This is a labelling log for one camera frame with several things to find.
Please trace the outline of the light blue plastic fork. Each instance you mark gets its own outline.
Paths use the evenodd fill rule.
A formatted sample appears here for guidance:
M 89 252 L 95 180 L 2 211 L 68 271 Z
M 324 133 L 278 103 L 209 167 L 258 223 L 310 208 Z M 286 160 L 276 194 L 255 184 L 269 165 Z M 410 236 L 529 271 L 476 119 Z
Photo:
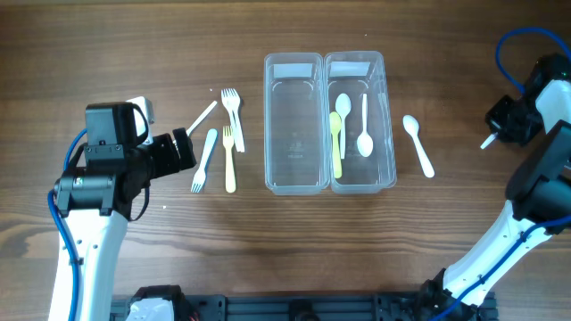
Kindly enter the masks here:
M 200 193 L 204 183 L 206 181 L 206 168 L 211 157 L 212 150 L 216 144 L 218 138 L 218 130 L 216 128 L 211 128 L 206 136 L 203 153 L 200 160 L 200 165 L 198 170 L 194 174 L 193 183 L 191 186 L 192 193 Z

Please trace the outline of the yellow plastic fork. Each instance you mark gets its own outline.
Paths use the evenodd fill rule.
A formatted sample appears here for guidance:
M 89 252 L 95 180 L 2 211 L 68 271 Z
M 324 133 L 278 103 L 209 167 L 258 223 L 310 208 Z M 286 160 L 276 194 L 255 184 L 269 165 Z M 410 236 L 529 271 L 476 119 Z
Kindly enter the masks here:
M 228 193 L 234 193 L 236 191 L 236 175 L 233 162 L 233 147 L 235 141 L 232 128 L 230 126 L 224 126 L 222 133 L 222 143 L 226 155 L 225 187 Z

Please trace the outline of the white plastic fork small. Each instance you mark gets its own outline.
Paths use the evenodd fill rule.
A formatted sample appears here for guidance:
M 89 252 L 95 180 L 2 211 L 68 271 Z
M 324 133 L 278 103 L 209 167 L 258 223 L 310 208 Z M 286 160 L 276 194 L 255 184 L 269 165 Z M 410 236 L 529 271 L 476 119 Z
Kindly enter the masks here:
M 207 118 L 207 116 L 214 110 L 218 105 L 217 101 L 213 101 L 193 122 L 193 124 L 186 130 L 186 135 L 190 137 L 192 133 L 197 129 L 197 127 Z

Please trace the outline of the white plastic fork long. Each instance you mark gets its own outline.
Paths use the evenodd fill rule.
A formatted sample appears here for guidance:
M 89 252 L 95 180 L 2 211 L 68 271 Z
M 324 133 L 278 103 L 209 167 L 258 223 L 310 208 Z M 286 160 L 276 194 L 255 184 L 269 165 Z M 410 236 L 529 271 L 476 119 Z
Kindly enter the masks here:
M 241 97 L 234 88 L 225 88 L 221 90 L 221 100 L 223 106 L 227 109 L 230 118 L 231 127 L 238 152 L 245 152 L 244 136 L 239 119 L 239 108 Z

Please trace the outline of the white plastic spoon thick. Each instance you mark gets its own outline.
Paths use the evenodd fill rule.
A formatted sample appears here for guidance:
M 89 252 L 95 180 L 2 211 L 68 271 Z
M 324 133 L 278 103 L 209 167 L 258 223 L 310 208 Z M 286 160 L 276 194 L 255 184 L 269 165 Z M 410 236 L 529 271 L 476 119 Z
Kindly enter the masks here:
M 402 118 L 402 123 L 405 131 L 410 135 L 413 144 L 415 145 L 415 149 L 418 154 L 419 163 L 423 170 L 424 175 L 428 178 L 434 177 L 435 174 L 434 167 L 431 161 L 429 160 L 426 151 L 419 139 L 418 134 L 420 126 L 418 121 L 411 115 L 405 115 Z

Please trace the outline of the white plastic spoon thin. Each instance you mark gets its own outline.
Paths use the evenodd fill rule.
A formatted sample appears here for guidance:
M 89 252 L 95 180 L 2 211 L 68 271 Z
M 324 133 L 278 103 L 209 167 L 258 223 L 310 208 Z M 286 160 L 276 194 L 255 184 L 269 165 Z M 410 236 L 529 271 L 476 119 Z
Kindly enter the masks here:
M 362 96 L 361 123 L 362 130 L 357 139 L 357 147 L 362 157 L 369 157 L 373 151 L 374 143 L 368 133 L 368 96 L 366 94 Z

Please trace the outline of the yellow plastic spoon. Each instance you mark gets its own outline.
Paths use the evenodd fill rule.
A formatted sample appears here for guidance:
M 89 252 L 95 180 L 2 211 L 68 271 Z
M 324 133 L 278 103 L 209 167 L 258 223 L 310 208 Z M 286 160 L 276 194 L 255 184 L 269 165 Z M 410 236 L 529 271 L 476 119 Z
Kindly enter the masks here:
M 334 178 L 340 178 L 343 175 L 339 135 L 341 131 L 341 117 L 336 111 L 329 114 L 330 132 L 332 136 L 332 162 L 334 170 Z

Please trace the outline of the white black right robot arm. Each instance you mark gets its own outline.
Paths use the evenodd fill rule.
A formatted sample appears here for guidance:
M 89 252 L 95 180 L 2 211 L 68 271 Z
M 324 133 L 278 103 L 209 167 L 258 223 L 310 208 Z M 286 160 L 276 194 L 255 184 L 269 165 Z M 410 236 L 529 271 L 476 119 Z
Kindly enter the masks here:
M 485 115 L 491 139 L 527 145 L 545 137 L 510 178 L 493 225 L 456 263 L 425 281 L 417 320 L 469 320 L 487 293 L 535 246 L 570 227 L 570 57 L 540 57 L 517 99 L 503 96 Z

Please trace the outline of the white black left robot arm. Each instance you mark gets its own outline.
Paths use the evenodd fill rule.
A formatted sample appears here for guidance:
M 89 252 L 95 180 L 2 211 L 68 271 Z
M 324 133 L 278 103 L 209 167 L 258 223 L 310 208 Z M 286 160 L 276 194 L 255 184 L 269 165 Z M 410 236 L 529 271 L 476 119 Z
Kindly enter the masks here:
M 106 320 L 114 273 L 132 204 L 152 180 L 191 169 L 184 128 L 154 136 L 153 106 L 143 96 L 86 108 L 86 126 L 66 152 L 47 196 L 60 244 L 51 320 Z

